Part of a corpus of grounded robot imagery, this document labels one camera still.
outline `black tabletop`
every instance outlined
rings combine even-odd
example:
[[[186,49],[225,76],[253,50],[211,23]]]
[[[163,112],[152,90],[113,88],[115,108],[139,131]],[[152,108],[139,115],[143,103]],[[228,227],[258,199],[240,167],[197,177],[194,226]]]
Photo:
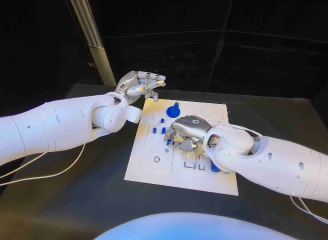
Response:
[[[76,84],[67,98],[112,90]],[[156,92],[162,99],[227,104],[231,124],[328,154],[328,130],[309,100],[176,90]],[[143,98],[133,106],[142,108]],[[168,212],[220,215],[297,239],[328,239],[328,225],[297,210],[286,195],[240,175],[238,196],[125,181],[136,127],[126,122],[119,132],[87,143],[76,165],[57,177],[8,185],[0,198],[0,239],[91,239],[129,220]],[[18,171],[14,179],[60,172],[80,149],[47,153]],[[328,218],[328,203],[304,202],[312,212]]]

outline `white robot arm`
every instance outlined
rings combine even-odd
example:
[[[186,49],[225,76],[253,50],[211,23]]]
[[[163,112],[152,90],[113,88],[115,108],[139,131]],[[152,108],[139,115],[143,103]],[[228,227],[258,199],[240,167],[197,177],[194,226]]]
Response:
[[[113,92],[47,102],[0,118],[0,165],[27,155],[71,149],[115,133],[125,121],[138,123],[142,111],[129,104],[145,95],[156,101],[155,87],[165,76],[130,71]]]
[[[224,172],[237,172],[281,194],[328,203],[328,155],[273,137],[251,137],[245,130],[224,123],[211,127],[204,119],[185,116],[172,123],[165,141],[185,152],[201,143]],[[182,142],[173,142],[176,133]]]

